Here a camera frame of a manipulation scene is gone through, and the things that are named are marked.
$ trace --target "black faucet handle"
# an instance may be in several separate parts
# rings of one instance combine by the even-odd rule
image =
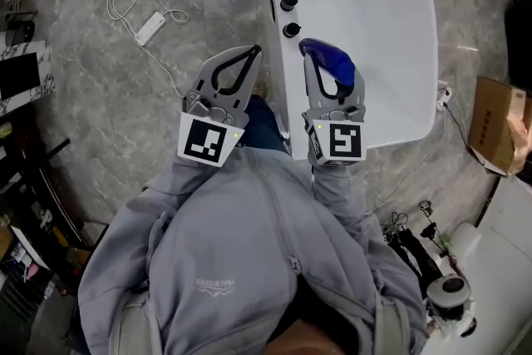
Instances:
[[[281,9],[286,12],[292,11],[293,7],[298,4],[298,0],[282,0]]]
[[[301,27],[296,22],[291,22],[284,26],[283,34],[284,36],[291,39],[292,37],[296,37],[299,34],[299,30],[301,30]]]

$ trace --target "wall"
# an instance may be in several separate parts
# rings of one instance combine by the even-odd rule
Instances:
[[[468,338],[427,343],[423,355],[501,355],[532,316],[532,189],[503,179],[480,224],[482,240],[466,275],[478,326]]]

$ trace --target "marble floor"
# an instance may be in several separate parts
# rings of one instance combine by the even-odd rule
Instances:
[[[125,9],[129,1],[117,4]],[[239,44],[264,44],[258,0],[163,1],[190,14],[189,23],[164,26],[149,44],[171,68],[181,91],[210,55]],[[180,101],[168,76],[108,17],[106,0],[26,2],[40,11],[37,37],[52,44],[57,79],[57,92],[37,104],[43,137],[49,146],[71,138],[57,166],[85,214],[109,222],[175,146]],[[450,108],[459,116],[454,101],[460,103],[467,127],[476,76],[506,78],[503,16],[510,2],[435,0],[440,79],[453,87],[456,97]],[[138,0],[128,17],[139,28],[157,9],[156,0]],[[267,65],[263,73],[268,74]],[[366,192],[367,208],[376,207],[383,222],[396,210],[408,213],[410,223],[422,228],[426,220],[417,210],[421,200],[432,201],[442,229],[480,213],[494,178],[466,152],[446,114],[445,127],[439,113],[424,140],[369,153],[357,181]],[[431,158],[402,181],[442,132]]]

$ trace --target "blue spray bottle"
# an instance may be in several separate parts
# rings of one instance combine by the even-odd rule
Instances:
[[[323,70],[343,85],[355,84],[355,64],[342,49],[318,39],[305,38],[299,42],[299,51],[303,56],[310,54]]]

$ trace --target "printed logo on hoodie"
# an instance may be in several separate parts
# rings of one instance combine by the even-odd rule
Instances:
[[[201,293],[217,298],[233,292],[234,279],[196,279],[196,286]]]

